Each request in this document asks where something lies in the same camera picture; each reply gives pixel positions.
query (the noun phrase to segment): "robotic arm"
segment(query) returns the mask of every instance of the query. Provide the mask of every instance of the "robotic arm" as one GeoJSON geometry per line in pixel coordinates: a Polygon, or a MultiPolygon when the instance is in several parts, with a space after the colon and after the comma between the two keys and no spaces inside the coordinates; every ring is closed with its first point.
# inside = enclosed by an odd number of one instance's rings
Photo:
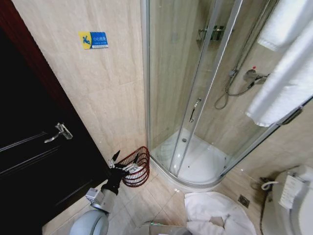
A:
{"type": "Polygon", "coordinates": [[[101,190],[90,188],[86,194],[91,206],[96,210],[84,213],[77,219],[69,235],[106,235],[109,229],[108,216],[112,212],[115,198],[118,194],[120,182],[124,176],[135,172],[138,169],[136,164],[138,155],[129,165],[115,164],[120,151],[114,154],[109,160],[111,176],[101,190]]]}

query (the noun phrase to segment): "beige tile floor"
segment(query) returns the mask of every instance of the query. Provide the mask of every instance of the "beige tile floor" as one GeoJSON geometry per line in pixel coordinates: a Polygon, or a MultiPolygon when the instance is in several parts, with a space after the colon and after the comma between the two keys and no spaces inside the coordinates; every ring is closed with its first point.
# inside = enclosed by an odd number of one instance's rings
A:
{"type": "MultiPolygon", "coordinates": [[[[237,170],[231,171],[229,175],[218,185],[216,191],[236,201],[238,193],[248,193],[247,187],[250,182],[249,179],[244,179],[245,175],[242,176],[237,170]]],[[[246,212],[258,228],[260,208],[255,204],[258,203],[252,200],[249,210],[246,209],[246,212]]],[[[48,222],[43,227],[43,234],[67,235],[73,222],[84,212],[91,210],[91,207],[88,201],[82,198],[69,209],[48,222]]],[[[151,169],[148,181],[138,188],[130,188],[121,183],[109,221],[109,235],[129,235],[135,227],[148,221],[185,226],[187,216],[184,207],[184,194],[175,190],[151,169]]]]}

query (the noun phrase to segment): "door handle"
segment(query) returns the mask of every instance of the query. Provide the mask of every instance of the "door handle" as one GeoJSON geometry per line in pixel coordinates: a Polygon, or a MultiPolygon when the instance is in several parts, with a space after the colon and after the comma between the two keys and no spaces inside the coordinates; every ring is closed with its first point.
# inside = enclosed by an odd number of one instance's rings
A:
{"type": "Polygon", "coordinates": [[[197,101],[196,101],[196,103],[195,103],[195,105],[194,105],[194,108],[193,108],[193,110],[192,110],[192,112],[191,112],[191,116],[190,116],[190,119],[189,119],[189,122],[190,123],[192,123],[193,121],[194,121],[194,119],[192,118],[192,116],[194,115],[194,112],[195,112],[195,110],[196,110],[196,107],[197,107],[197,105],[198,105],[198,103],[201,101],[201,98],[198,98],[197,99],[197,101]]]}
{"type": "Polygon", "coordinates": [[[46,139],[45,143],[49,143],[51,141],[54,141],[60,135],[63,135],[67,140],[70,140],[71,138],[73,138],[73,135],[71,134],[71,132],[69,132],[69,130],[65,127],[64,124],[58,123],[58,124],[56,124],[55,128],[57,128],[59,130],[59,132],[55,136],[52,136],[51,138],[46,139]]]}

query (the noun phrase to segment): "paper tag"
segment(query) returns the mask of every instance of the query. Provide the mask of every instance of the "paper tag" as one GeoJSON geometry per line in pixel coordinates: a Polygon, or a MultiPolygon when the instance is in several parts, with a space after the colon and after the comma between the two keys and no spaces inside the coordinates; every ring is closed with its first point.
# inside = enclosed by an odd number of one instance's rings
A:
{"type": "Polygon", "coordinates": [[[287,209],[291,209],[293,205],[294,198],[301,190],[303,183],[294,178],[291,175],[288,175],[284,185],[282,195],[279,200],[279,204],[287,209]]]}
{"type": "Polygon", "coordinates": [[[108,47],[108,40],[105,32],[79,32],[83,49],[95,49],[108,47]]]}

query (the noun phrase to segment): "red wire basket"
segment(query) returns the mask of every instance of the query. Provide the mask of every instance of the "red wire basket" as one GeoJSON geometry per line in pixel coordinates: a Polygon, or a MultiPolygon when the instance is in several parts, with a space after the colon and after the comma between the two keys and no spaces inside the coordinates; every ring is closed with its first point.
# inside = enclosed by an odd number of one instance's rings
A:
{"type": "Polygon", "coordinates": [[[139,168],[137,172],[127,175],[122,179],[125,185],[133,188],[143,185],[149,178],[150,173],[149,150],[146,147],[142,146],[119,162],[120,164],[128,165],[134,161],[137,154],[139,154],[139,158],[137,161],[137,165],[139,168]]]}

